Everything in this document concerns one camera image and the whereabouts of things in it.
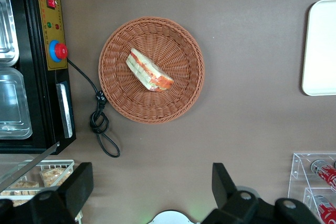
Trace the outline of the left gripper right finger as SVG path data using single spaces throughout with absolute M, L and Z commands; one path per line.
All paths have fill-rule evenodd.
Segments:
M 302 202 L 279 198 L 271 205 L 247 190 L 237 189 L 222 163 L 213 163 L 212 192 L 217 204 L 202 223 L 319 223 Z

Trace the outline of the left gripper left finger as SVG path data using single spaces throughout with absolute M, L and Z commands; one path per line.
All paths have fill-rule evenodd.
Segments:
M 59 186 L 41 190 L 15 207 L 1 200 L 1 223 L 75 223 L 94 188 L 92 164 L 81 163 Z

